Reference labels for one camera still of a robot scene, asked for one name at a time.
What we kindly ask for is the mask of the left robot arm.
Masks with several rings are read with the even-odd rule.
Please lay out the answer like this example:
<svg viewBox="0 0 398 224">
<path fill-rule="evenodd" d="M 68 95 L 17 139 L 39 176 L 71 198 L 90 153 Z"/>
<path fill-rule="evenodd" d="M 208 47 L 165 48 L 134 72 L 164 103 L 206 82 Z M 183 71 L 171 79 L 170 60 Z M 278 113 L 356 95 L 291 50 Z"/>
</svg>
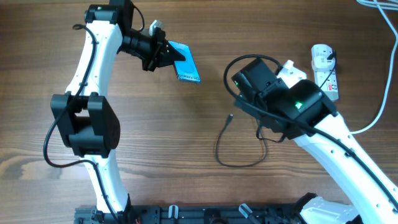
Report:
<svg viewBox="0 0 398 224">
<path fill-rule="evenodd" d="M 137 7 L 131 1 L 92 4 L 83 24 L 74 29 L 86 32 L 82 55 L 71 83 L 62 95 L 53 95 L 51 129 L 60 132 L 66 147 L 86 165 L 97 204 L 98 223 L 133 223 L 128 192 L 121 182 L 116 161 L 121 127 L 107 101 L 115 58 L 125 52 L 139 58 L 145 71 L 173 66 L 177 75 L 196 70 L 185 44 L 167 40 L 163 25 L 132 28 Z"/>
</svg>

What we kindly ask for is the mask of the blue screen smartphone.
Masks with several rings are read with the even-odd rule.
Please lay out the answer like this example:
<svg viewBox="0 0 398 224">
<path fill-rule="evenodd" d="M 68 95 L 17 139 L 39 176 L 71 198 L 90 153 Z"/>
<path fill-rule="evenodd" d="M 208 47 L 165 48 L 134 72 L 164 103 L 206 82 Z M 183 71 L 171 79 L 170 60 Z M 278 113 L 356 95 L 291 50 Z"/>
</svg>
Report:
<svg viewBox="0 0 398 224">
<path fill-rule="evenodd" d="M 174 41 L 170 41 L 169 44 L 185 57 L 184 61 L 174 62 L 177 79 L 182 82 L 200 83 L 201 78 L 189 46 Z"/>
</svg>

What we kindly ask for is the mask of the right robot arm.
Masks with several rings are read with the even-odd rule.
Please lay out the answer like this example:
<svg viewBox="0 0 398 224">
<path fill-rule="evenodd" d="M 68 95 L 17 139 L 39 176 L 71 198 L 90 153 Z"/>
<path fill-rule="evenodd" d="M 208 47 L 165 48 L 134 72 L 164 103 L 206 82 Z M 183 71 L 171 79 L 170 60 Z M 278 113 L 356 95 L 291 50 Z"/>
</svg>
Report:
<svg viewBox="0 0 398 224">
<path fill-rule="evenodd" d="M 236 106 L 260 127 L 293 140 L 315 158 L 350 199 L 329 202 L 306 194 L 292 210 L 298 223 L 396 223 L 397 186 L 350 133 L 335 104 L 314 82 L 285 65 L 275 71 L 268 56 L 250 55 L 249 64 L 232 77 Z"/>
</svg>

